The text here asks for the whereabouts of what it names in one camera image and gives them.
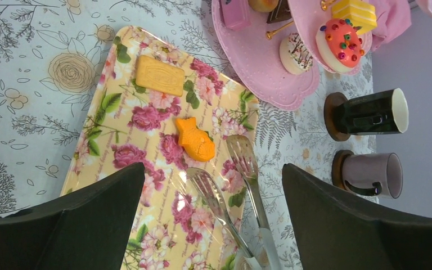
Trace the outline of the floral dessert tray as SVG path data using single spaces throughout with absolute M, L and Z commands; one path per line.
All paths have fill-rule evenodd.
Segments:
M 137 86 L 140 55 L 183 69 L 183 96 Z M 126 26 L 105 61 L 62 193 L 141 162 L 145 184 L 119 269 L 249 269 L 185 170 L 201 168 L 222 188 L 223 164 L 230 159 L 226 138 L 254 140 L 258 107 L 244 86 L 144 29 Z M 215 144 L 209 162 L 190 158 L 178 144 L 176 118 L 190 117 Z

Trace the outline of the red donut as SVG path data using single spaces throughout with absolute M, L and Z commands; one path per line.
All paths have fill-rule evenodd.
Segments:
M 326 66 L 337 73 L 347 73 L 358 65 L 365 51 L 357 30 L 350 19 L 340 18 L 330 19 L 319 27 L 316 45 Z

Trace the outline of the orange round pastry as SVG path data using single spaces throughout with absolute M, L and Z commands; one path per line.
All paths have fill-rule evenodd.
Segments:
M 248 0 L 249 6 L 256 12 L 272 12 L 278 0 Z

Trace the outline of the pink wafer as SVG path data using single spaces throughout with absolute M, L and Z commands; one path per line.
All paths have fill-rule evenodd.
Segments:
M 230 30 L 238 31 L 251 25 L 247 0 L 221 0 L 223 22 Z

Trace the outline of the brown wooden saucer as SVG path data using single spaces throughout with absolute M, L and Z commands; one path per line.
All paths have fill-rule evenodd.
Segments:
M 346 191 L 348 189 L 345 188 L 343 184 L 342 168 L 345 159 L 353 154 L 354 153 L 350 150 L 340 150 L 335 154 L 334 159 L 332 161 L 332 171 L 331 171 L 332 184 Z
M 330 93 L 326 99 L 323 109 L 325 126 L 330 137 L 337 142 L 344 142 L 350 138 L 349 134 L 339 131 L 335 125 L 334 110 L 346 102 L 348 99 L 341 92 Z

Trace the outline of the metal tongs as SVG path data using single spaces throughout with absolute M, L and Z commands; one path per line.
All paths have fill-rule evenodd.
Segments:
M 246 260 L 249 269 L 281 269 L 280 259 L 269 220 L 264 208 L 259 187 L 259 170 L 253 144 L 243 135 L 231 135 L 226 138 L 230 159 L 224 162 L 222 176 L 225 183 L 222 188 L 209 172 L 200 168 L 188 168 L 184 177 L 189 180 L 209 207 L 226 234 L 232 237 L 240 256 Z M 228 208 L 241 207 L 246 195 L 252 204 L 259 237 L 263 244 L 266 262 L 259 263 L 254 253 L 242 238 Z

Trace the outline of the orange tart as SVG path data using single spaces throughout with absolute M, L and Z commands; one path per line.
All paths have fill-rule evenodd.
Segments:
M 209 135 L 196 126 L 196 118 L 176 118 L 175 125 L 179 131 L 178 144 L 190 158 L 199 162 L 209 162 L 215 157 L 215 144 Z

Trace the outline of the chocolate cake piece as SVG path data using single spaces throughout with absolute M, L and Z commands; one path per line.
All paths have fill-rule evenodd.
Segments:
M 267 24 L 279 23 L 291 19 L 290 8 L 287 0 L 279 0 L 277 6 L 267 17 Z

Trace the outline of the yellow roll cake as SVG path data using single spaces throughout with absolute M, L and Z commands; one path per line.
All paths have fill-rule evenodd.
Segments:
M 331 6 L 333 18 L 349 19 L 357 34 L 362 35 L 377 28 L 376 8 L 367 1 L 340 0 Z

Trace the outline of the tan biscuit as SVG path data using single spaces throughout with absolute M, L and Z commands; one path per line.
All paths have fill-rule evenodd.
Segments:
M 150 56 L 140 55 L 137 60 L 137 86 L 177 97 L 183 96 L 185 71 Z

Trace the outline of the black mug white inside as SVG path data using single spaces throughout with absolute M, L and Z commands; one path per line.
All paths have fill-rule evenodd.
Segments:
M 351 135 L 404 133 L 409 126 L 407 100 L 400 88 L 352 98 L 334 109 L 334 124 Z

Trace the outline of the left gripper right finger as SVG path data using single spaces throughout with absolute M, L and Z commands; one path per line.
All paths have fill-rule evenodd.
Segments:
M 304 269 L 432 269 L 432 218 L 370 202 L 294 164 L 282 185 Z

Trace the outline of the purple mug black handle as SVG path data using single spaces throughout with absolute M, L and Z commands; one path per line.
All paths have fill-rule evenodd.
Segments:
M 345 189 L 362 196 L 397 199 L 403 188 L 403 169 L 395 153 L 349 155 L 342 163 Z

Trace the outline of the chocolate drizzle donut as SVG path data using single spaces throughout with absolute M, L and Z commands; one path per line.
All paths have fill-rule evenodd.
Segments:
M 290 74 L 300 75 L 313 66 L 313 57 L 298 33 L 291 33 L 281 41 L 279 56 Z

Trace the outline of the pink three-tier cake stand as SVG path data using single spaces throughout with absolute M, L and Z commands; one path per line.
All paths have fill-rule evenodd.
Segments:
M 316 31 L 331 19 L 331 12 L 324 11 L 319 1 L 289 1 L 288 4 L 293 22 L 272 39 L 267 39 L 266 33 L 283 23 L 268 24 L 266 13 L 249 10 L 251 24 L 234 31 L 224 24 L 222 1 L 212 1 L 211 11 L 220 45 L 243 84 L 262 101 L 283 110 L 296 110 L 317 89 L 319 69 L 333 71 L 321 59 L 315 40 Z M 300 34 L 314 58 L 314 66 L 301 75 L 286 71 L 279 56 L 280 43 L 295 32 Z

